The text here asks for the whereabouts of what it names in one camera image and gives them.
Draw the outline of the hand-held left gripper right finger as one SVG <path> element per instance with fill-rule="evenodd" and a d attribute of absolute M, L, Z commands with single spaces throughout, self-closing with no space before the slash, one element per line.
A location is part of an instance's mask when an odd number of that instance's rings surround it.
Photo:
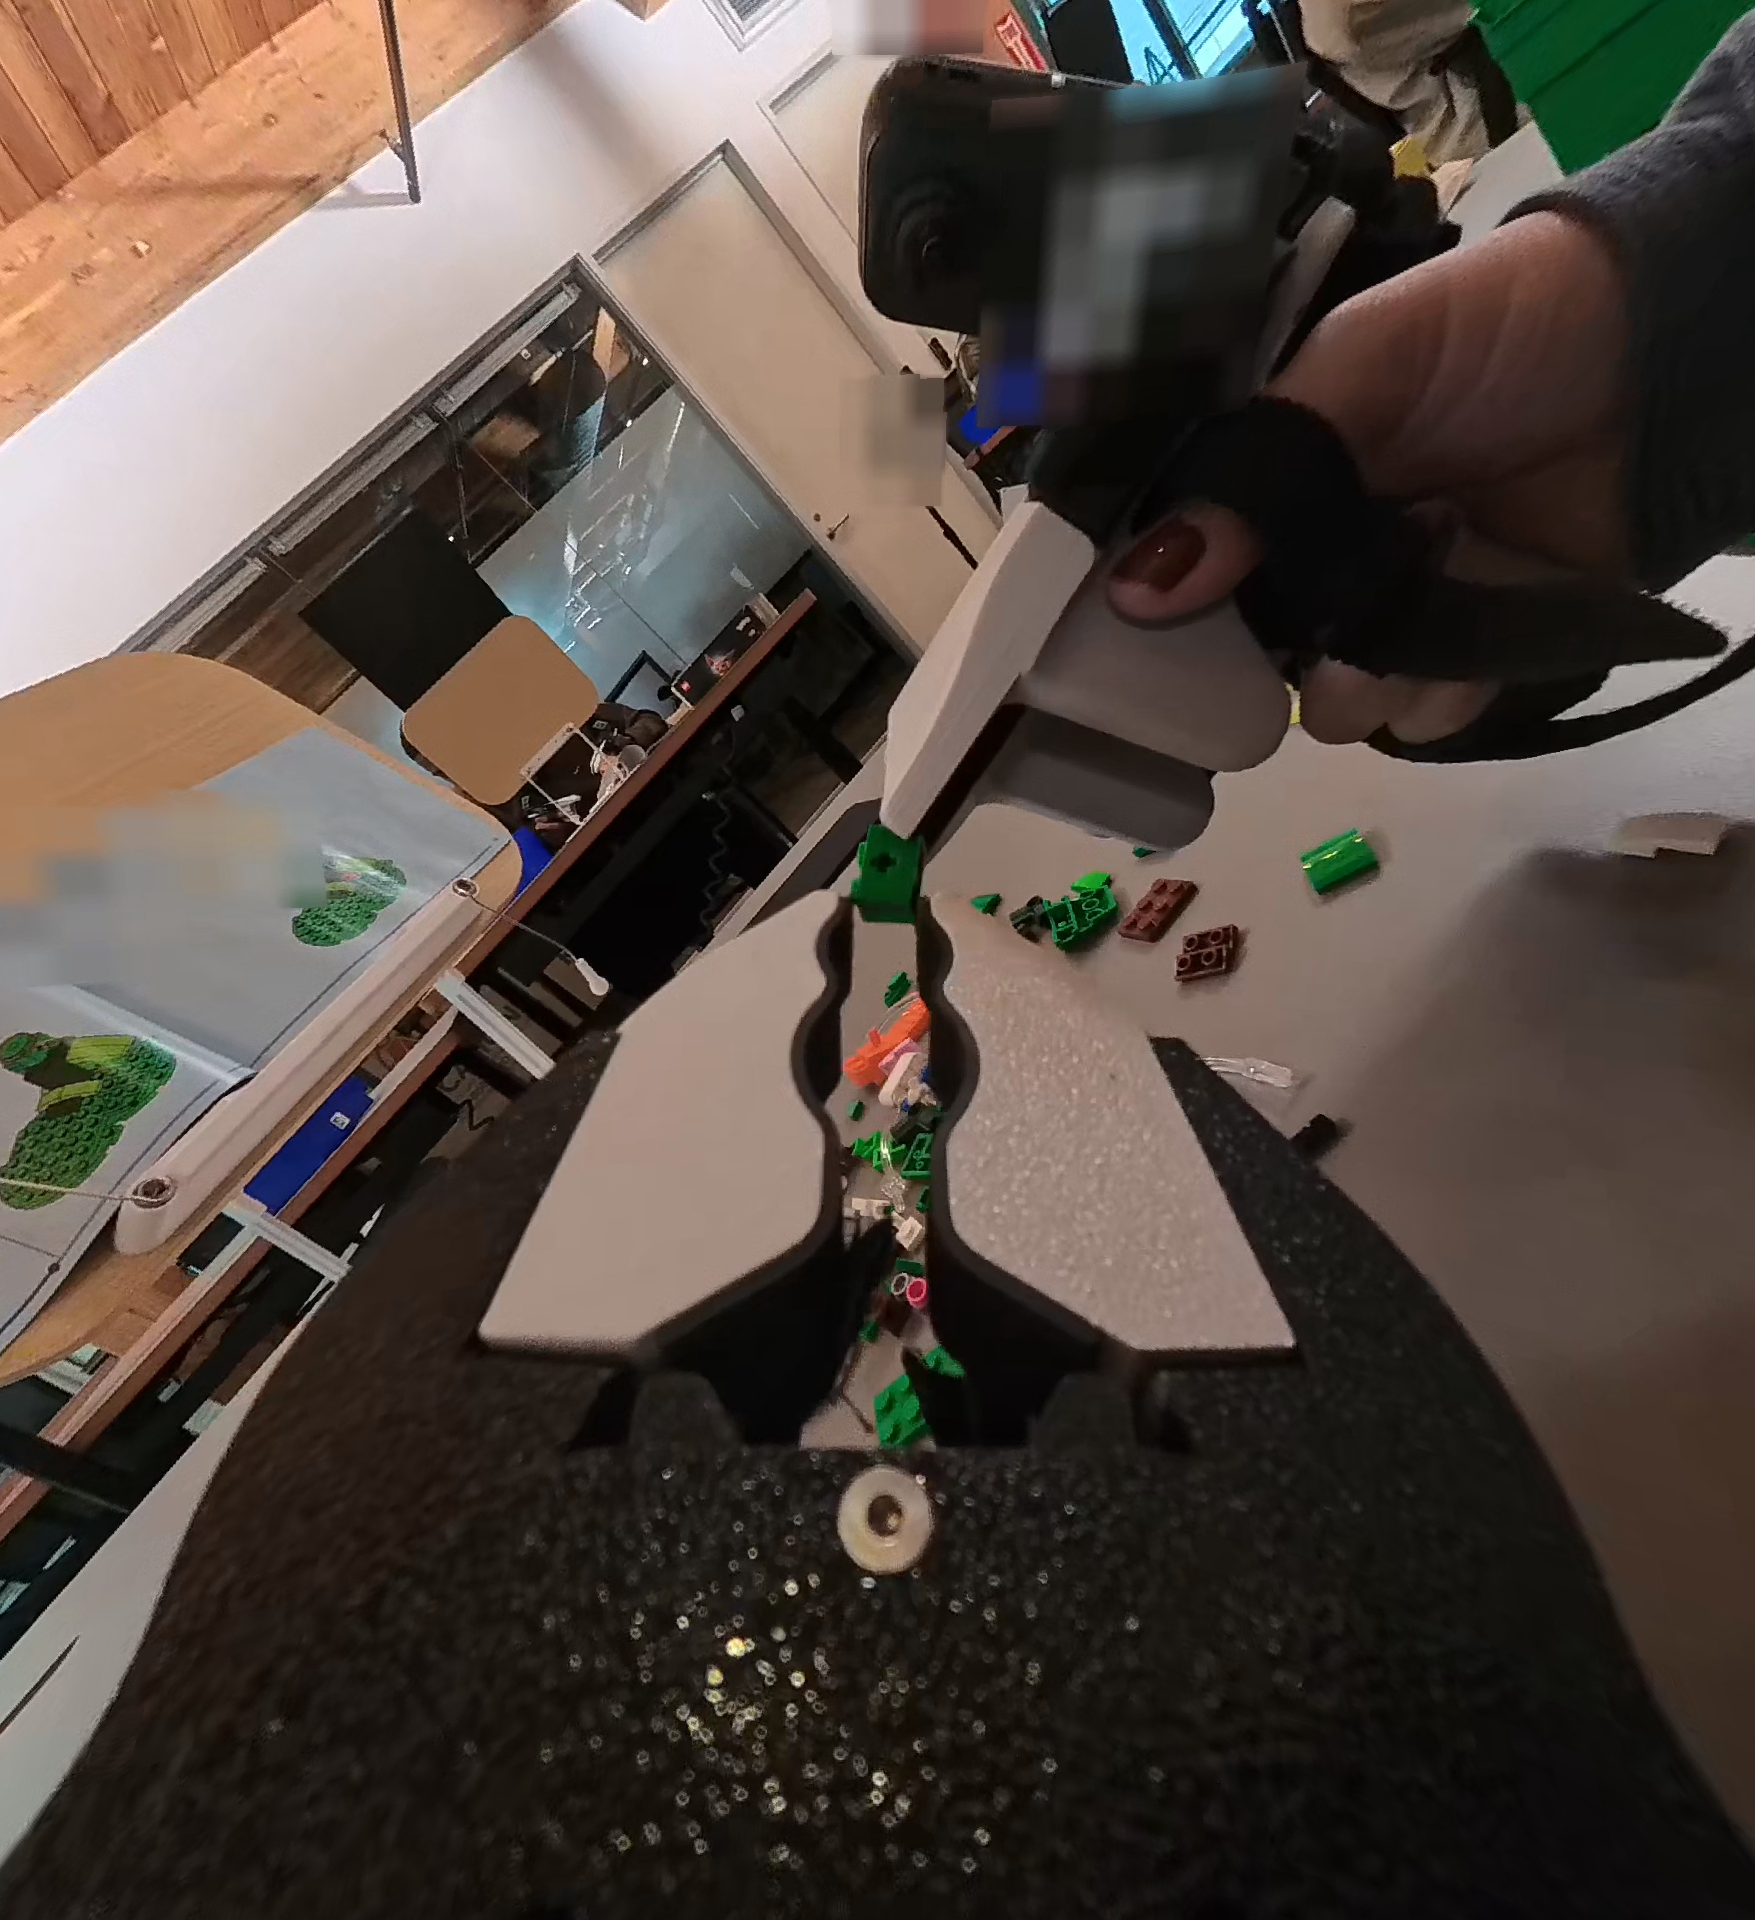
<path fill-rule="evenodd" d="M 958 1379 L 935 1443 L 1013 1448 L 1057 1388 L 1152 1429 L 1159 1379 L 1283 1366 L 1295 1329 L 1147 1024 L 961 894 L 920 908 L 947 1119 L 931 1318 Z"/>

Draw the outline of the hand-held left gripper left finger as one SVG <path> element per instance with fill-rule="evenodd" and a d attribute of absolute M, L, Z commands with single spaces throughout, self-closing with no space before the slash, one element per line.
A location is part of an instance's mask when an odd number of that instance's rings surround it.
<path fill-rule="evenodd" d="M 858 1329 L 824 1113 L 854 908 L 806 894 L 630 1015 L 503 1268 L 493 1352 L 704 1375 L 790 1447 Z"/>

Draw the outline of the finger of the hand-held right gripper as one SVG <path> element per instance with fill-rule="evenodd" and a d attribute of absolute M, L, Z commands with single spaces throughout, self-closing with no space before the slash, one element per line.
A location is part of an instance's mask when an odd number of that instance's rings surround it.
<path fill-rule="evenodd" d="M 1038 496 L 1019 502 L 898 691 L 880 820 L 936 838 L 976 797 L 1012 699 L 1094 569 L 1094 543 Z"/>

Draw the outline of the green square toy brick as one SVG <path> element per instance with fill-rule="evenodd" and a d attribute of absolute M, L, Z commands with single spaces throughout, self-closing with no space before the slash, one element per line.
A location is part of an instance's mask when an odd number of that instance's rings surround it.
<path fill-rule="evenodd" d="M 921 888 L 921 838 L 871 820 L 858 848 L 850 898 L 866 924 L 914 924 Z"/>

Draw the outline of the instruction booklet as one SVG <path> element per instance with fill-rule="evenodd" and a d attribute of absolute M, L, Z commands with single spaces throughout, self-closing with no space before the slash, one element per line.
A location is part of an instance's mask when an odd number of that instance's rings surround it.
<path fill-rule="evenodd" d="M 443 781 L 301 728 L 0 881 L 0 1348 L 216 1099 L 508 852 Z"/>

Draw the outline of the person's right forearm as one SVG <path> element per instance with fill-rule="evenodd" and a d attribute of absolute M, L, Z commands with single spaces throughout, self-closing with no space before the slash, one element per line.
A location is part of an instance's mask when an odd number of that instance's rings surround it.
<path fill-rule="evenodd" d="M 1755 6 L 1661 122 L 1516 214 L 1589 226 L 1625 279 L 1625 525 L 1645 587 L 1755 536 Z"/>

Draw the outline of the person's right hand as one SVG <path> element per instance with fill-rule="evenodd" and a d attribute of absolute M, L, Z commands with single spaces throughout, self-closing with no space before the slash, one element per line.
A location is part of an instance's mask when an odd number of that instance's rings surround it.
<path fill-rule="evenodd" d="M 1370 495 L 1402 496 L 1534 566 L 1637 587 L 1625 516 L 1625 279 L 1610 241 L 1526 213 L 1344 308 L 1263 388 L 1319 416 Z M 1111 563 L 1132 624 L 1190 622 L 1263 563 L 1220 502 L 1190 502 Z M 1492 707 L 1489 683 L 1376 680 L 1319 660 L 1295 691 L 1325 745 L 1431 745 Z"/>

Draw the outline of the orange brick separator tool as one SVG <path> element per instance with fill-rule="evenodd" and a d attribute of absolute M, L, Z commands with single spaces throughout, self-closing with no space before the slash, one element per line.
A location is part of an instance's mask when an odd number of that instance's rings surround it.
<path fill-rule="evenodd" d="M 846 1078 L 854 1087 L 880 1087 L 896 1060 L 920 1048 L 931 1033 L 931 1006 L 921 997 L 909 997 L 896 1011 L 890 1024 L 871 1024 L 866 1045 L 854 1048 L 842 1063 Z"/>

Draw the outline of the scatter of green toy bricks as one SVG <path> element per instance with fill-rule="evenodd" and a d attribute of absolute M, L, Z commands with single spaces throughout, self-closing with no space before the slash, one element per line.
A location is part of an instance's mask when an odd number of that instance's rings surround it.
<path fill-rule="evenodd" d="M 1085 952 L 1111 929 L 1119 929 L 1125 907 L 1115 894 L 1111 871 L 1085 871 L 1079 880 L 1070 881 L 1064 894 L 1044 898 L 1033 894 L 1029 903 L 1012 908 L 1012 929 L 1038 949 L 1051 943 L 1057 952 Z M 896 971 L 890 983 L 885 985 L 885 1011 L 886 1021 L 896 1011 L 909 997 L 921 997 L 921 983 L 909 971 Z M 867 1108 L 875 1101 L 871 1129 L 850 1141 L 850 1159 L 867 1167 L 866 1174 L 854 1179 L 854 1197 L 846 1204 L 850 1217 L 858 1230 L 866 1224 L 886 1224 L 896 1233 L 896 1244 L 902 1249 L 896 1257 L 896 1273 L 880 1278 L 871 1308 L 862 1321 L 854 1361 L 866 1361 L 866 1348 L 885 1348 L 885 1339 L 890 1339 L 898 1361 L 909 1361 L 931 1385 L 949 1385 L 961 1375 L 958 1358 L 949 1358 L 940 1347 L 931 1348 L 909 1348 L 907 1329 L 914 1318 L 926 1318 L 926 1259 L 921 1244 L 931 1233 L 931 1174 L 935 1174 L 935 1135 L 947 1122 L 949 1096 L 935 1092 L 931 1084 L 931 1033 L 909 1048 L 907 1055 L 896 1060 L 890 1075 L 880 1087 L 858 1087 L 858 1099 L 850 1101 L 846 1119 L 854 1127 L 866 1122 Z M 1309 1159 L 1325 1159 L 1330 1146 L 1344 1141 L 1344 1122 L 1317 1113 L 1294 1146 Z M 931 1419 L 920 1398 L 920 1379 L 902 1366 L 896 1379 L 880 1379 L 871 1388 L 871 1419 L 866 1419 L 862 1402 L 842 1392 L 842 1398 L 858 1410 L 858 1419 L 871 1429 L 880 1448 L 907 1448 L 931 1434 Z"/>

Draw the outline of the blue storage bin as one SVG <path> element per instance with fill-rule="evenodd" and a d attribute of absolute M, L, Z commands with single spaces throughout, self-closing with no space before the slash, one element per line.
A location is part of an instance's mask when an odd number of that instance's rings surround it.
<path fill-rule="evenodd" d="M 287 1146 L 247 1179 L 242 1194 L 282 1215 L 287 1204 L 315 1179 L 336 1150 L 372 1113 L 374 1087 L 351 1072 L 323 1101 L 287 1138 Z"/>

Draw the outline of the small wooden stand board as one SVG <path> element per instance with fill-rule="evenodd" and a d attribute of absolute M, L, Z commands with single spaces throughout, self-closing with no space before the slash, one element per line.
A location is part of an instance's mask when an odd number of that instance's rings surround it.
<path fill-rule="evenodd" d="M 407 708 L 403 745 L 467 802 L 498 811 L 599 701 L 587 667 L 531 617 L 508 613 Z"/>

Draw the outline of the green storage bin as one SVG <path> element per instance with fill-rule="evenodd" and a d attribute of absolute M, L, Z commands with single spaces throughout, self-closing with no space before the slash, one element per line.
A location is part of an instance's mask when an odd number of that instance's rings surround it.
<path fill-rule="evenodd" d="M 1652 131 L 1755 2 L 1474 2 L 1564 173 Z"/>

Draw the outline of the wooden book stand board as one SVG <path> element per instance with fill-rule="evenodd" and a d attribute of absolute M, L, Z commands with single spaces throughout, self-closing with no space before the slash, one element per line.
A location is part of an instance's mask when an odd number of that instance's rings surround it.
<path fill-rule="evenodd" d="M 68 852 L 88 816 L 179 797 L 301 728 L 346 737 L 434 781 L 237 667 L 192 655 L 113 655 L 0 699 L 0 881 L 18 880 L 43 852 Z M 480 874 L 484 898 L 508 903 L 518 880 L 522 852 L 515 848 Z M 198 1215 L 158 1253 L 185 1244 L 211 1215 Z M 120 1253 L 113 1236 L 102 1236 L 53 1295 L 103 1273 L 107 1257 Z M 0 1379 L 36 1370 L 36 1361 L 5 1370 L 5 1352 L 23 1341 L 29 1325 L 0 1348 Z"/>

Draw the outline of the black wall screen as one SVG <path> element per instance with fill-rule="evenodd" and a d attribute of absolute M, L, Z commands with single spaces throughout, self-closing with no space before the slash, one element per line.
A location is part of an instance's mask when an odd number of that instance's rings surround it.
<path fill-rule="evenodd" d="M 301 617 L 358 680 L 407 714 L 508 609 L 427 514 L 407 507 Z"/>

